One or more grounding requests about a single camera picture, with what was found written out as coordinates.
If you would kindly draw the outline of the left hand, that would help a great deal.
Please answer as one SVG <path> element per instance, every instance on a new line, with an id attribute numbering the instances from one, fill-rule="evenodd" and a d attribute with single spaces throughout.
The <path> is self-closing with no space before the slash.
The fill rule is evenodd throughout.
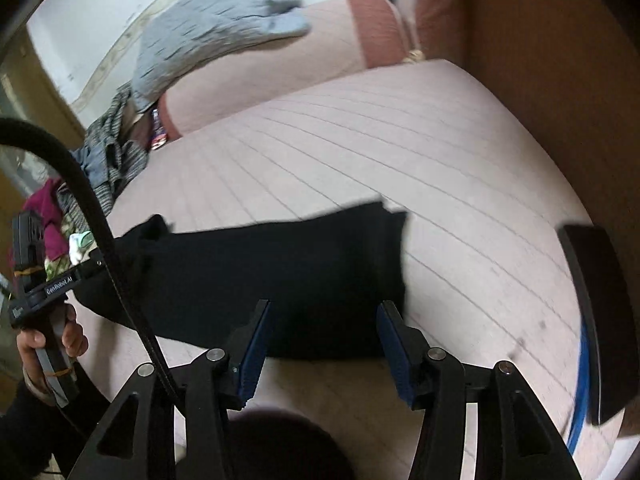
<path id="1" fill-rule="evenodd" d="M 87 352 L 89 341 L 84 334 L 84 329 L 77 322 L 75 308 L 70 304 L 66 304 L 65 307 L 66 324 L 62 333 L 62 345 L 67 355 L 75 359 Z M 17 350 L 22 360 L 26 382 L 41 393 L 48 392 L 48 387 L 38 360 L 37 350 L 43 349 L 46 343 L 46 336 L 39 330 L 21 330 L 16 336 Z"/>

